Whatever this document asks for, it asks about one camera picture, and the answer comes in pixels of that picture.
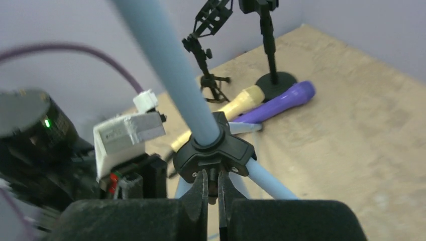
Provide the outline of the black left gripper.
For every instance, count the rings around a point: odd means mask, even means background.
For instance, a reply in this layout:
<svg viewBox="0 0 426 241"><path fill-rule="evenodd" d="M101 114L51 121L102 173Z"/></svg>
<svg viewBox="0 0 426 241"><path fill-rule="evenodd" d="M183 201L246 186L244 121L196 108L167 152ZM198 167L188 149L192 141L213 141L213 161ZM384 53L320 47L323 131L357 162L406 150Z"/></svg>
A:
<svg viewBox="0 0 426 241"><path fill-rule="evenodd" d="M142 154L114 166L99 181L100 199L167 197L167 163L157 154Z"/></svg>

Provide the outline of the black round-base microphone stand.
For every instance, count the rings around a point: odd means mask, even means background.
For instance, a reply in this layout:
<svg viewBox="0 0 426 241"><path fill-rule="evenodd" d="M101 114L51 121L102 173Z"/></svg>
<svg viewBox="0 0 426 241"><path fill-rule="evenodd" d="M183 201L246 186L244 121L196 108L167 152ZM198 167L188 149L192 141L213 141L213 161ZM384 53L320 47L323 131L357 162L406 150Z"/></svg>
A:
<svg viewBox="0 0 426 241"><path fill-rule="evenodd" d="M279 6L278 0L239 0L240 10L244 14L256 12L260 18L260 31L263 37L264 52L268 59L269 73L260 77L256 85L264 92L268 102L281 95L297 83L297 79L288 72L280 72L276 67L276 45L273 35L273 21L271 12Z"/></svg>

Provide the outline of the purple toy microphone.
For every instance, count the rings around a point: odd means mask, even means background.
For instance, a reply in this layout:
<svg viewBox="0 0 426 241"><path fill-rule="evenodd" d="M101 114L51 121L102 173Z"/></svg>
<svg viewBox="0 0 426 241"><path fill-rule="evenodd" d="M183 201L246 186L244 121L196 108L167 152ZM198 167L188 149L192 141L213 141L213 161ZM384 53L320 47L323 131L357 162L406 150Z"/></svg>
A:
<svg viewBox="0 0 426 241"><path fill-rule="evenodd" d="M290 108L308 103L316 94L311 81L303 81L292 85L278 97L234 119L235 123L259 124Z"/></svg>

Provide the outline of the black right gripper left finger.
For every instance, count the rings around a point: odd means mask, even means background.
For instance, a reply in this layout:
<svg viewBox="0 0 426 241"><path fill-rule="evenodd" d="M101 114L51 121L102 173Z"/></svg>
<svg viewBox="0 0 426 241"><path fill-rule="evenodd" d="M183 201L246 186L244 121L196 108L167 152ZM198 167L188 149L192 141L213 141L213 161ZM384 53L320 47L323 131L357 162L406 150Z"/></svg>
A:
<svg viewBox="0 0 426 241"><path fill-rule="evenodd" d="M198 173L179 199L81 200L47 240L206 240L208 176Z"/></svg>

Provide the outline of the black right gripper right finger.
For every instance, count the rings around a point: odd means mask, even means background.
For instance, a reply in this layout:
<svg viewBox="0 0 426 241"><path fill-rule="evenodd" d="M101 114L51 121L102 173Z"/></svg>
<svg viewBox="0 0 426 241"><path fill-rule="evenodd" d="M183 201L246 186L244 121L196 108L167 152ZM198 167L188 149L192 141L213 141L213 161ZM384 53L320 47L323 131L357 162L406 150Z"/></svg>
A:
<svg viewBox="0 0 426 241"><path fill-rule="evenodd" d="M248 199L218 177L221 240L366 240L354 212L333 200Z"/></svg>

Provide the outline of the black tripod microphone stand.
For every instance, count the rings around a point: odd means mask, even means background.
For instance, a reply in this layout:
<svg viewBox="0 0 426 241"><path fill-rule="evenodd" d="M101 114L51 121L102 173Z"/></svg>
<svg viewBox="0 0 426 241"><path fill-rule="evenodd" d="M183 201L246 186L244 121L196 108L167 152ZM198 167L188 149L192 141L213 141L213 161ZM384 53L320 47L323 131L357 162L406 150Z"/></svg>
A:
<svg viewBox="0 0 426 241"><path fill-rule="evenodd" d="M200 91L208 88L212 98L205 98L210 103L223 103L230 100L221 91L222 82L230 83L229 77L219 77L210 73L207 59L212 58L210 48L204 49L199 41L200 38L215 35L233 13L234 2L231 0L208 0L195 16L193 31L182 43L187 52L192 53L202 71L200 77Z"/></svg>

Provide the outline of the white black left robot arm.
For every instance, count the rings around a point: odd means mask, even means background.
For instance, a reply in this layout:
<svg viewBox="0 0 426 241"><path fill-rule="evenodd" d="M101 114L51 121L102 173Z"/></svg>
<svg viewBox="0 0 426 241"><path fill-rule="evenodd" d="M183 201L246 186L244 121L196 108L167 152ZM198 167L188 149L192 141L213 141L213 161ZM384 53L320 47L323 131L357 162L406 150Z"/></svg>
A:
<svg viewBox="0 0 426 241"><path fill-rule="evenodd" d="M19 200L64 211L83 199L112 199L118 182L141 177L128 198L165 198L167 164L142 153L96 180L94 146L44 91L1 93L1 178Z"/></svg>

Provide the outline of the light blue music stand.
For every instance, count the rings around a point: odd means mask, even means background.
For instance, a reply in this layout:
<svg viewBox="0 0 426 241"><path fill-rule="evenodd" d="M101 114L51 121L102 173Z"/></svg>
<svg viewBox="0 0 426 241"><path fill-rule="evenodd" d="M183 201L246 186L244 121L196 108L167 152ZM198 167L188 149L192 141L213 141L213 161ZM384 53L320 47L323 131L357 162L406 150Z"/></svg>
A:
<svg viewBox="0 0 426 241"><path fill-rule="evenodd" d="M220 134L168 15L159 1L113 1L126 26L168 91L196 141L212 144Z"/></svg>

